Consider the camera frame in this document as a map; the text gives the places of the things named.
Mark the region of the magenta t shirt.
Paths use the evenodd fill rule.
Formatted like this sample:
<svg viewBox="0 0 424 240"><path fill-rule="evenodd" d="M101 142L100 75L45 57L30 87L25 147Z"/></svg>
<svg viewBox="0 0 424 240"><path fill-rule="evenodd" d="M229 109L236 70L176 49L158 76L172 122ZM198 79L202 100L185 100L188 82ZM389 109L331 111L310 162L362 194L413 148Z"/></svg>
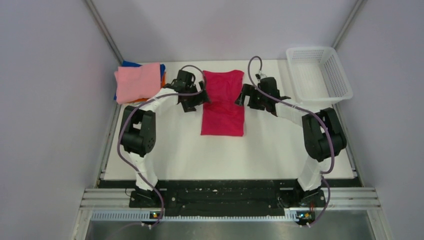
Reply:
<svg viewBox="0 0 424 240"><path fill-rule="evenodd" d="M242 90L244 74L241 70L204 72L210 102L203 104L202 136L244 135L245 109L235 104Z"/></svg>

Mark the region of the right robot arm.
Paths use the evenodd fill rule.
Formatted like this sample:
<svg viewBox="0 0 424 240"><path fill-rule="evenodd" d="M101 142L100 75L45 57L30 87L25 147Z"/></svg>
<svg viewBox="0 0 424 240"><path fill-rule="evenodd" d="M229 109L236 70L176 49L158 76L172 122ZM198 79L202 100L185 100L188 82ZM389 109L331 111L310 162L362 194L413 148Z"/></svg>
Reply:
<svg viewBox="0 0 424 240"><path fill-rule="evenodd" d="M290 97L280 95L273 77L262 78L257 85L244 83L235 104L243 106L246 97L249 108L266 111L302 128L308 157L285 207L311 205L319 199L323 175L334 169L335 157L347 146L336 111L327 107L312 112L295 105Z"/></svg>

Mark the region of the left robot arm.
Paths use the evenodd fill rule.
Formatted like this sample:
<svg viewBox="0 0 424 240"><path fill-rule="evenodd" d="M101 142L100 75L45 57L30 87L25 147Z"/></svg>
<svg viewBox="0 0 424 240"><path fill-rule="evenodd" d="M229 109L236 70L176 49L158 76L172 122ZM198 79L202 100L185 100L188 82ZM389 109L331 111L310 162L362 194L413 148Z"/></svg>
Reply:
<svg viewBox="0 0 424 240"><path fill-rule="evenodd" d="M154 149L157 138L156 118L176 105L183 111L194 112L196 107L209 103L207 78L196 83L193 73L180 69L177 77L157 94L137 106L127 106L122 115L117 153L136 175L135 189L131 192L131 208L163 208L164 198L157 189L158 177L147 155Z"/></svg>

